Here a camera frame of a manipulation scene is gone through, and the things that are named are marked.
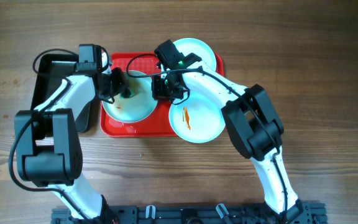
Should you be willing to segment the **green yellow scrub sponge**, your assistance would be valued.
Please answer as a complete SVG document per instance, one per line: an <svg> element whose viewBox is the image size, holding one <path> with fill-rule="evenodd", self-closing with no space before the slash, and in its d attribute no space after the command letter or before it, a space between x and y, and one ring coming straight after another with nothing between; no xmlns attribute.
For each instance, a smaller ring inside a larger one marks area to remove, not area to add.
<svg viewBox="0 0 358 224"><path fill-rule="evenodd" d="M121 92L122 98L131 98L132 96L133 96L133 93L128 88L126 88L124 91Z"/></svg>

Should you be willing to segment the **light blue plate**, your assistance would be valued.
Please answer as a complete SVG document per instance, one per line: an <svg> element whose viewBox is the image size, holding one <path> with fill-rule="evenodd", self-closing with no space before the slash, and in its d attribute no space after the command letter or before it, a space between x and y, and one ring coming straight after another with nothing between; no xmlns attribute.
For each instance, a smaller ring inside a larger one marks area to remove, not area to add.
<svg viewBox="0 0 358 224"><path fill-rule="evenodd" d="M152 97L152 79L132 78L124 72L129 82L130 97L121 94L114 97L114 103L102 102L107 114L122 123L136 123L152 114L157 106L157 100Z"/></svg>
<svg viewBox="0 0 358 224"><path fill-rule="evenodd" d="M188 56L189 54L194 53L196 56L199 56L201 58L200 62L195 62L189 65L187 68L180 68L180 70L182 70L183 72L194 72L200 66L202 66L204 70L208 68L214 72L216 71L216 56L212 48L202 40L187 37L178 39L176 41L168 39L167 42L173 44L178 50L178 52L182 53L184 56Z"/></svg>
<svg viewBox="0 0 358 224"><path fill-rule="evenodd" d="M195 91L185 102L171 105L168 120L177 136L192 143L212 141L225 128L221 110Z"/></svg>

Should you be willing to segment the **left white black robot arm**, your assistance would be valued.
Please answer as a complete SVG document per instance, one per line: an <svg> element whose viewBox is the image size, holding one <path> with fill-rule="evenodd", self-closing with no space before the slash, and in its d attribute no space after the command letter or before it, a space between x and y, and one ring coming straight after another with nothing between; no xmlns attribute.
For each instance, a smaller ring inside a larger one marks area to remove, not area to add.
<svg viewBox="0 0 358 224"><path fill-rule="evenodd" d="M53 192L74 223L116 223L106 199L82 173L83 153L75 120L94 99L114 103L129 82L120 68L79 64L62 77L50 98L15 117L16 138L9 155L11 179L30 192Z"/></svg>

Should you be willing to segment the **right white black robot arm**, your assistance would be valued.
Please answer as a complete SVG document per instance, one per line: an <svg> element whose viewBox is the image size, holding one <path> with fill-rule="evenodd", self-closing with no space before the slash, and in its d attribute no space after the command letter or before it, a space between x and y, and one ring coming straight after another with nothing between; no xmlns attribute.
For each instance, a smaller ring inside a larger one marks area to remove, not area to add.
<svg viewBox="0 0 358 224"><path fill-rule="evenodd" d="M202 94L220 109L234 148L250 159L264 190L267 206L281 223L291 223L303 211L293 190L282 157L283 124L263 87L247 88L216 73L203 61L168 68L152 75L154 85L165 88L164 96L175 98L175 90Z"/></svg>

